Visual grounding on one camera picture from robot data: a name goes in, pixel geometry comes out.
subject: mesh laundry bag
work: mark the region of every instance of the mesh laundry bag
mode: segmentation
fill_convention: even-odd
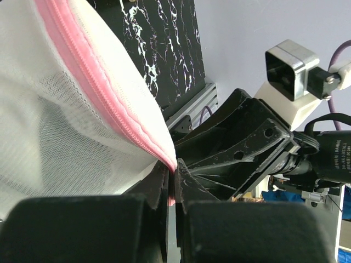
[[[0,2],[0,218],[23,198],[122,193],[160,159],[161,111],[86,0]]]

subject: metal camera housing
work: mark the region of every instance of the metal camera housing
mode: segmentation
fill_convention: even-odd
[[[289,100],[304,96],[309,71],[319,64],[318,56],[291,40],[285,40],[265,53],[268,82]]]

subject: mounting hole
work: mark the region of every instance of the mounting hole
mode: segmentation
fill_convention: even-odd
[[[244,157],[244,153],[241,152],[241,151],[236,152],[236,153],[234,154],[234,159],[235,159],[235,160],[242,160],[243,157]]]
[[[267,138],[270,138],[273,136],[273,130],[271,128],[267,129],[264,131],[264,136],[266,136]]]

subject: pink zipper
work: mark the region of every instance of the pink zipper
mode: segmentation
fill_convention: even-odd
[[[84,32],[76,24],[67,0],[35,0],[35,3],[65,65],[95,108],[115,132],[122,133],[144,151],[162,160],[174,172],[176,164],[147,133],[139,135],[140,139],[130,128],[143,130],[142,126],[128,115],[127,109],[111,89],[108,76],[94,55]]]

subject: blue object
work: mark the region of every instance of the blue object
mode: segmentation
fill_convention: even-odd
[[[351,263],[351,253],[345,250],[339,249],[338,263]]]
[[[262,197],[265,201],[305,202],[301,195],[280,190],[262,192]]]
[[[351,188],[345,187],[342,219],[351,219]]]

